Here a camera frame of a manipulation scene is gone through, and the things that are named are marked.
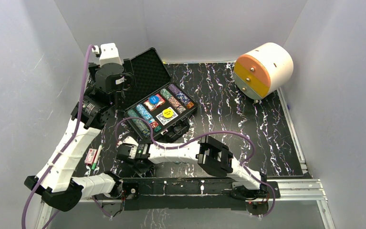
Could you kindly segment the red playing card deck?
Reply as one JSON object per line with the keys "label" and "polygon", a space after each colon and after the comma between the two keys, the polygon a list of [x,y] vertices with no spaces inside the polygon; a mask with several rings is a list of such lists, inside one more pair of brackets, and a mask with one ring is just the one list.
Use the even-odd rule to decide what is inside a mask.
{"label": "red playing card deck", "polygon": [[160,95],[152,95],[145,102],[144,105],[149,109],[149,111],[154,111],[161,105],[165,103],[165,99]]}

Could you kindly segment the blue small blind button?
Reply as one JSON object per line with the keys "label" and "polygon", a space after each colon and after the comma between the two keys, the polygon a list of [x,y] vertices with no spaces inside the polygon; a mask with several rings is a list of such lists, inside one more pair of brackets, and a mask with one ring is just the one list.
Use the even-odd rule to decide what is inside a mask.
{"label": "blue small blind button", "polygon": [[148,101],[152,105],[157,105],[159,103],[160,99],[156,95],[153,95],[153,96],[149,97]]}

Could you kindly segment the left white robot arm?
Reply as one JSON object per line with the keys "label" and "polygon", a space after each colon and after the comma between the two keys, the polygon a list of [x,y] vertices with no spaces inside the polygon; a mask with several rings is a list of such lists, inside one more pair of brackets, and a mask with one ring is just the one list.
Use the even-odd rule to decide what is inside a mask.
{"label": "left white robot arm", "polygon": [[123,193],[121,178],[112,172],[90,177],[73,177],[77,165],[106,122],[125,102],[125,91],[135,86],[130,59],[123,63],[88,63],[81,95],[61,141],[43,169],[28,176],[24,184],[47,205],[63,212],[74,208],[81,199],[107,194],[118,198]]}

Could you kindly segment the yellow big blind button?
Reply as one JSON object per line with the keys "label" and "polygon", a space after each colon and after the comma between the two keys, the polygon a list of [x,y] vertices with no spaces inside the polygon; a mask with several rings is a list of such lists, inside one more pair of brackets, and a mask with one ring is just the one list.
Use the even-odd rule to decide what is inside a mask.
{"label": "yellow big blind button", "polygon": [[171,109],[171,108],[167,108],[167,109],[165,109],[165,110],[163,110],[162,111],[162,115],[166,118],[166,119],[170,119],[170,118],[172,118],[173,117],[173,115],[174,115],[174,111],[173,111],[173,109]]}

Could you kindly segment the triangular all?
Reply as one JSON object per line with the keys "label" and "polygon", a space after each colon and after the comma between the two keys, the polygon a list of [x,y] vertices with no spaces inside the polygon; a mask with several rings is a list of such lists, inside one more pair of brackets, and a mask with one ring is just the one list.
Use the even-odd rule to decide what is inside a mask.
{"label": "triangular all", "polygon": [[155,110],[157,107],[161,106],[164,103],[164,99],[160,98],[160,101],[157,105],[152,105],[148,100],[145,102],[145,105],[148,107],[150,111]]}

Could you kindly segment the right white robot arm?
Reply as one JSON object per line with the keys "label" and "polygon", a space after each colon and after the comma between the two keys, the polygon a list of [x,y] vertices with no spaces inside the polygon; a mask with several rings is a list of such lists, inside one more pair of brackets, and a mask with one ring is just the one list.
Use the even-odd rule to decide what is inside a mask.
{"label": "right white robot arm", "polygon": [[239,200],[254,201],[280,198],[275,183],[268,183],[267,176],[241,163],[229,147],[221,141],[203,136],[187,145],[174,143],[123,142],[117,149],[116,159],[129,164],[139,173],[162,163],[188,163],[199,165],[212,177],[233,179],[229,195]]}

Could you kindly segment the blue playing card deck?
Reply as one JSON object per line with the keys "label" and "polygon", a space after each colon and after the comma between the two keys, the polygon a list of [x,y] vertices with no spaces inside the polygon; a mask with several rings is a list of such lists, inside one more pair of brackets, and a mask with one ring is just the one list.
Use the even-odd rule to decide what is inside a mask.
{"label": "blue playing card deck", "polygon": [[163,115],[162,112],[160,112],[158,115],[156,115],[156,118],[158,119],[158,121],[162,124],[162,125],[166,125],[168,123],[170,123],[171,121],[173,121],[174,119],[176,119],[178,117],[178,113],[173,109],[173,111],[175,112],[173,117],[170,119],[166,119]]}

